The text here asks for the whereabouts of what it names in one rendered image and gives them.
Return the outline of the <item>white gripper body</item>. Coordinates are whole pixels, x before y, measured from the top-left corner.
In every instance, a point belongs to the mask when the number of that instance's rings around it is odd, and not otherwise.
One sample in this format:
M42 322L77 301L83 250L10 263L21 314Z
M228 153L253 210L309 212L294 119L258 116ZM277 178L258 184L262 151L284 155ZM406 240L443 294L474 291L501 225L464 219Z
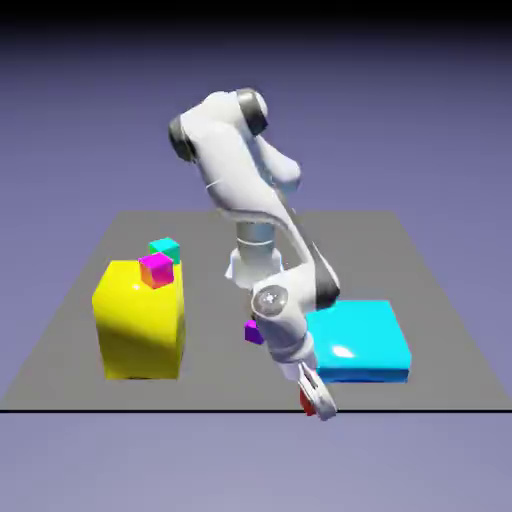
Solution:
M305 362L300 362L299 370L299 389L302 388L310 400L313 402L317 412L317 417L321 421L327 421L337 414L337 406L321 378L315 370L312 370Z

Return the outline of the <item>small magenta cube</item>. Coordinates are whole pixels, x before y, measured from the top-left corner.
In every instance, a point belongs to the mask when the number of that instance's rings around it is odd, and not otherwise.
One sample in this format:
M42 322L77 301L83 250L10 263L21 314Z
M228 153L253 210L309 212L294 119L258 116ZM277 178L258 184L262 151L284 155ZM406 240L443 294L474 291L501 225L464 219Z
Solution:
M152 289L174 282L173 260L157 252L138 259L141 280Z

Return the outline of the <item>small teal cube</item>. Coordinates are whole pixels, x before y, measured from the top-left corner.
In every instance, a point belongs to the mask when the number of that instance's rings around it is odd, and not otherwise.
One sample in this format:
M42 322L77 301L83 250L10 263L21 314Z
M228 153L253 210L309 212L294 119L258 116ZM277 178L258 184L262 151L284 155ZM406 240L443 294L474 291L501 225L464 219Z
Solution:
M162 253L173 261L174 265L181 263L181 249L177 241L165 237L158 240L152 240L148 244L150 254Z

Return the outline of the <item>large cyan box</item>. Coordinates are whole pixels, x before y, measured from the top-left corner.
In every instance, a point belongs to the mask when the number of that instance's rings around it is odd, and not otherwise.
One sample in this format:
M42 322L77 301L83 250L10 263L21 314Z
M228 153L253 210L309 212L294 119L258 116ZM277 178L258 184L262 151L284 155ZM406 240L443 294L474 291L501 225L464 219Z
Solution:
M404 383L411 352L386 300L339 300L306 316L323 381Z

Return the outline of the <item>large yellow box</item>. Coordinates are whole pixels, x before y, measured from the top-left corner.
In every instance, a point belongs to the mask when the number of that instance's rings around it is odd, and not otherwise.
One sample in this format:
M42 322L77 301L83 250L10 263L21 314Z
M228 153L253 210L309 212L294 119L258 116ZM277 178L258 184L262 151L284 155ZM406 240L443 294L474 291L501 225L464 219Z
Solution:
M185 348L182 266L153 289L136 260L113 260L92 295L99 349L109 380L179 378Z

